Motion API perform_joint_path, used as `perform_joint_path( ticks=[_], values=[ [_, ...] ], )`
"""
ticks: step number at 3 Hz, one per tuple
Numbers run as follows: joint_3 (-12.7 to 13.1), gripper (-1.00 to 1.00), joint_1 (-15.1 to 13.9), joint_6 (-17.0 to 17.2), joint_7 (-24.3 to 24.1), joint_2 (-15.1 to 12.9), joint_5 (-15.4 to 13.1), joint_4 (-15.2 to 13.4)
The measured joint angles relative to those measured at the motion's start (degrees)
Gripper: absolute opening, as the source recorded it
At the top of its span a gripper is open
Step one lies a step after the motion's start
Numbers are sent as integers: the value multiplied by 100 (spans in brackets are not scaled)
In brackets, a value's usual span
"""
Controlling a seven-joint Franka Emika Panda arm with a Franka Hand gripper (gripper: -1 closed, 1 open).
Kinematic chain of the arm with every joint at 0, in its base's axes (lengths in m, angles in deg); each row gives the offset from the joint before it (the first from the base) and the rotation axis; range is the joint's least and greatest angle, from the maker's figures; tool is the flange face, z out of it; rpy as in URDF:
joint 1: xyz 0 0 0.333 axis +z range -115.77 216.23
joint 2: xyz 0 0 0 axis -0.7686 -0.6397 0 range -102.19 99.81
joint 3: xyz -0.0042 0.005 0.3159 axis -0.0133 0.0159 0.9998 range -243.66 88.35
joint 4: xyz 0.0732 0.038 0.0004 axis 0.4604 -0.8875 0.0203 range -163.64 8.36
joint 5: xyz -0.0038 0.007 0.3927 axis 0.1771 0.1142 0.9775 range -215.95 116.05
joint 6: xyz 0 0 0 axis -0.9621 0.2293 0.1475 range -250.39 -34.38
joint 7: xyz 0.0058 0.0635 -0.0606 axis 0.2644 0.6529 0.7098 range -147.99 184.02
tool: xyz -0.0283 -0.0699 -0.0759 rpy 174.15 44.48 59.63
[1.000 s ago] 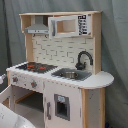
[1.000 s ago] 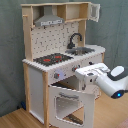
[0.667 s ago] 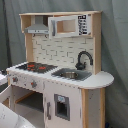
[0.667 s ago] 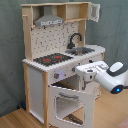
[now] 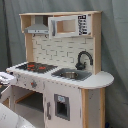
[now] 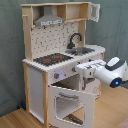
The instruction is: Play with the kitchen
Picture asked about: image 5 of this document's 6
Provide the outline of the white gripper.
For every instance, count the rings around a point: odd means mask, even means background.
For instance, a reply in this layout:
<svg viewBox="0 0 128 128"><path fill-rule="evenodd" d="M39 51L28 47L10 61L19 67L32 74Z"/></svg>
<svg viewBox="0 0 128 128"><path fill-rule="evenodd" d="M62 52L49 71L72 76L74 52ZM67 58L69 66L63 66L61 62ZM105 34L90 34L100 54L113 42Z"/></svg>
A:
<svg viewBox="0 0 128 128"><path fill-rule="evenodd" d="M0 72L0 84L2 85L15 85L16 77L5 72Z"/></svg>

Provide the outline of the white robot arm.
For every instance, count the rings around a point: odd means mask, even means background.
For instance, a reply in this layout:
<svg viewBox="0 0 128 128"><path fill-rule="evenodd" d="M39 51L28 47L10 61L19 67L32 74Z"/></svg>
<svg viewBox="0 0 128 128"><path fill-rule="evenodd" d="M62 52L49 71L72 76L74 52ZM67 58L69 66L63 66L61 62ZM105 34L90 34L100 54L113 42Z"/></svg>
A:
<svg viewBox="0 0 128 128"><path fill-rule="evenodd" d="M3 102L12 98L12 85L16 84L16 77L0 72L0 128L35 128L29 121L16 114L10 106Z"/></svg>

